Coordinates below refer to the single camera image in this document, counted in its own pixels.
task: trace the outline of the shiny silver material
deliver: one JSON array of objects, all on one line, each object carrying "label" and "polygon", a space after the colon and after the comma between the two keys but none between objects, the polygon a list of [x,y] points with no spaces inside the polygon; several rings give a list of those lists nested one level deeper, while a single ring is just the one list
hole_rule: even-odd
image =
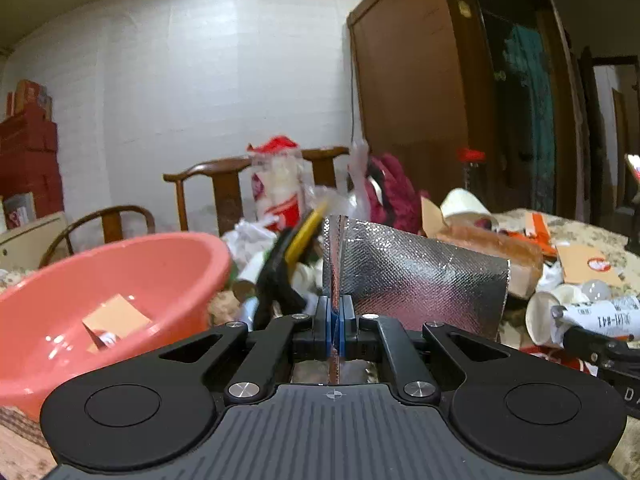
[{"label": "shiny silver material", "polygon": [[435,391],[436,387],[426,381],[414,381],[404,385],[404,392],[412,397],[429,397]]},{"label": "shiny silver material", "polygon": [[323,293],[350,294],[356,314],[399,319],[409,330],[437,319],[495,340],[507,297],[507,260],[391,227],[331,216]]},{"label": "shiny silver material", "polygon": [[229,395],[238,399],[253,397],[258,394],[260,387],[253,383],[236,383],[229,386]]}]

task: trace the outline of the wooden cabinet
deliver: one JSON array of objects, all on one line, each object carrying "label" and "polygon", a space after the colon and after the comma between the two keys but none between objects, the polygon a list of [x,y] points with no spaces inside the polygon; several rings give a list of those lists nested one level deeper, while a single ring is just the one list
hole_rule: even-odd
[{"label": "wooden cabinet", "polygon": [[485,201],[575,213],[569,73],[549,0],[363,0],[349,15],[363,131],[441,201],[486,153]]},{"label": "wooden cabinet", "polygon": [[[0,269],[37,269],[42,255],[65,227],[65,214],[60,212],[3,233],[0,235]],[[66,255],[65,244],[60,244],[52,261]]]}]

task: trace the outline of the table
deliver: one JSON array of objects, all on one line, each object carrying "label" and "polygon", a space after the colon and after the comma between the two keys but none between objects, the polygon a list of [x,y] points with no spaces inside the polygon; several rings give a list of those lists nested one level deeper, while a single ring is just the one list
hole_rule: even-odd
[{"label": "table", "polygon": [[[495,217],[510,230],[524,228],[526,210],[516,209]],[[616,295],[640,294],[640,258],[624,250],[626,237],[581,222],[544,215],[552,240],[593,246],[624,269]],[[625,434],[609,463],[629,480],[640,480],[640,420],[627,419]],[[0,408],[0,474],[7,480],[38,480],[55,466],[40,428],[17,410]]]}]

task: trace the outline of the chair backrest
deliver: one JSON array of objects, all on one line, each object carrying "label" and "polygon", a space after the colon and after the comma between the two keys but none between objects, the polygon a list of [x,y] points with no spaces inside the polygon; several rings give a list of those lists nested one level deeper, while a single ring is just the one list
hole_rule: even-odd
[{"label": "chair backrest", "polygon": [[[317,186],[335,187],[334,158],[346,155],[349,149],[344,146],[302,150],[302,158],[311,162],[314,181]],[[213,199],[218,216],[218,232],[223,235],[231,231],[242,218],[242,198],[240,196],[240,179],[238,174],[251,165],[249,155],[219,158],[196,164],[181,173],[165,173],[165,182],[175,184],[176,202],[180,230],[188,231],[187,209],[184,201],[184,181],[195,175],[208,176],[213,184]]]},{"label": "chair backrest", "polygon": [[66,242],[66,248],[68,249],[69,255],[74,254],[74,248],[71,245],[71,239],[69,235],[75,229],[79,228],[81,225],[90,222],[91,220],[95,220],[97,218],[102,219],[102,234],[104,235],[104,243],[109,244],[111,242],[117,242],[124,238],[122,234],[122,218],[120,217],[120,213],[125,211],[133,211],[135,213],[140,213],[146,221],[146,232],[148,234],[153,234],[156,232],[156,222],[154,220],[154,216],[150,211],[143,207],[139,207],[137,205],[117,205],[113,207],[108,207],[106,209],[100,209],[99,211],[95,211],[93,213],[89,213],[87,216],[83,216],[81,219],[76,220],[72,224],[70,224],[64,231],[62,231],[55,240],[52,241],[51,245],[44,253],[44,256],[40,259],[39,269],[42,267],[46,267],[49,265],[51,257],[56,250],[58,244],[64,240]]}]

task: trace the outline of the doorway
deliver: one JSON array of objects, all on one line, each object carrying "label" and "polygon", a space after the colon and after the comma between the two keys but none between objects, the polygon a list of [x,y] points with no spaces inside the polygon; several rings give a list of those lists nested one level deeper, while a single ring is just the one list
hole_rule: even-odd
[{"label": "doorway", "polygon": [[638,190],[624,156],[640,154],[638,56],[580,59],[590,130],[591,223],[626,236]]}]

